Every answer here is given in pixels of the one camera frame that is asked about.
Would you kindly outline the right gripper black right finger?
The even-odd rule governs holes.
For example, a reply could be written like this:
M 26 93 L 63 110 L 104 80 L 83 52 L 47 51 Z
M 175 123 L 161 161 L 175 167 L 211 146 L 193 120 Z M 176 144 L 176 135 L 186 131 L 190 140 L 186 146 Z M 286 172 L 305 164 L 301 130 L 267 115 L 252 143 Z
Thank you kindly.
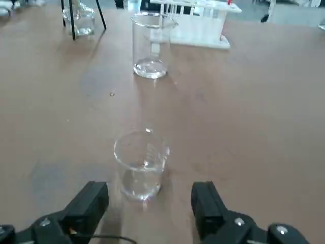
M 201 243 L 308 243 L 295 227 L 273 223 L 260 228 L 248 215 L 226 208 L 211 181 L 191 187 L 191 208 Z

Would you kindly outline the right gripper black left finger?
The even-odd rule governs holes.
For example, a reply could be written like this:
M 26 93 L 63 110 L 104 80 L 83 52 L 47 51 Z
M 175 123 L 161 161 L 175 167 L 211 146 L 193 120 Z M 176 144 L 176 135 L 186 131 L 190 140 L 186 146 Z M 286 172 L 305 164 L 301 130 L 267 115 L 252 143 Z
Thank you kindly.
M 107 184 L 89 181 L 63 210 L 38 218 L 25 230 L 1 225 L 1 243 L 89 243 L 108 206 Z

